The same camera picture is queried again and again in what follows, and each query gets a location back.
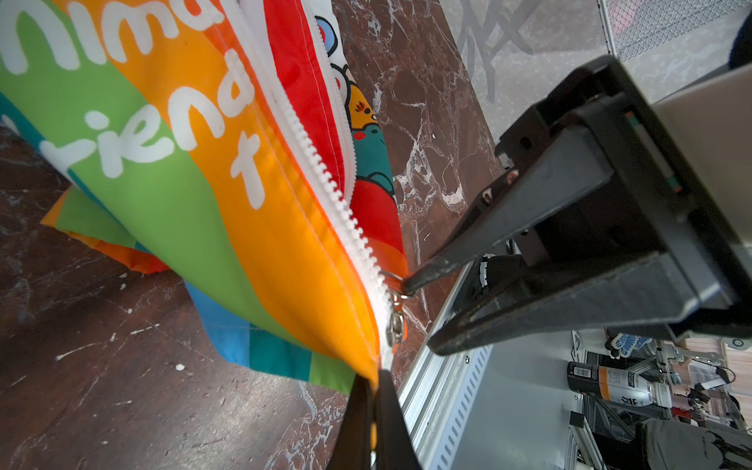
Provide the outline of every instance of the black object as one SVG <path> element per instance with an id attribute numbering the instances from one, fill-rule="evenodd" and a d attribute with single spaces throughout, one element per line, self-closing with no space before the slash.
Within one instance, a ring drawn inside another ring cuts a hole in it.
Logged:
<path id="1" fill-rule="evenodd" d="M 525 255 L 528 231 L 546 257 L 456 311 L 430 338 L 434 352 L 600 326 L 672 341 L 690 330 L 752 337 L 752 259 L 616 59 L 575 69 L 500 138 L 502 153 L 514 169 L 402 289 L 509 238 Z"/>
<path id="2" fill-rule="evenodd" d="M 379 371 L 379 389 L 355 377 L 327 470 L 371 468 L 371 431 L 376 424 L 376 468 L 420 470 L 389 371 Z"/>

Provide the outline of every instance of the brown marble surface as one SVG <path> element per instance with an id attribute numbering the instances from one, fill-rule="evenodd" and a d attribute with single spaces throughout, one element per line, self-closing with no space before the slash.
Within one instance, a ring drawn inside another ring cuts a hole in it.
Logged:
<path id="1" fill-rule="evenodd" d="M 335 0 L 378 113 L 411 268 L 501 168 L 438 2 Z M 67 183 L 0 137 L 0 467 L 322 468 L 346 397 L 219 358 L 178 276 L 39 220 Z M 453 279 L 407 305 L 397 385 Z M 176 370 L 176 365 L 184 370 Z"/>

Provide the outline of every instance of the marble table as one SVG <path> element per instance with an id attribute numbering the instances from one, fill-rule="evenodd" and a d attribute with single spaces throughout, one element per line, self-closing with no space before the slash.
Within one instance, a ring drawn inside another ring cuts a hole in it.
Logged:
<path id="1" fill-rule="evenodd" d="M 437 1 L 335 0 L 335 12 L 384 128 L 414 269 L 501 174 L 494 139 Z M 2 134 L 0 466 L 323 468 L 346 397 L 225 362 L 177 275 L 127 272 L 39 225 L 66 187 Z M 452 283 L 407 303 L 398 386 Z"/>

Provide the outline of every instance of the wire mesh basket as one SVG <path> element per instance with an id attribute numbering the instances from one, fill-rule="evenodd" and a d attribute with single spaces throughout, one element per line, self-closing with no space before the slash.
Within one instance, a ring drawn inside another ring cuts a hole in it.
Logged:
<path id="1" fill-rule="evenodd" d="M 608 48 L 631 59 L 752 0 L 598 0 Z"/>

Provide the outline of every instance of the red fabric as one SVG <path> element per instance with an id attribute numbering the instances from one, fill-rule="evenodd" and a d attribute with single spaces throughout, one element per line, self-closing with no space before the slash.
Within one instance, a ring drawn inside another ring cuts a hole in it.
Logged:
<path id="1" fill-rule="evenodd" d="M 277 76 L 308 137 L 344 193 L 344 160 L 332 104 L 300 0 L 265 0 L 264 13 Z"/>
<path id="2" fill-rule="evenodd" d="M 405 252 L 394 199 L 381 186 L 357 180 L 350 209 L 356 215 L 358 227 L 363 229 L 364 236 L 382 241 L 400 253 Z"/>

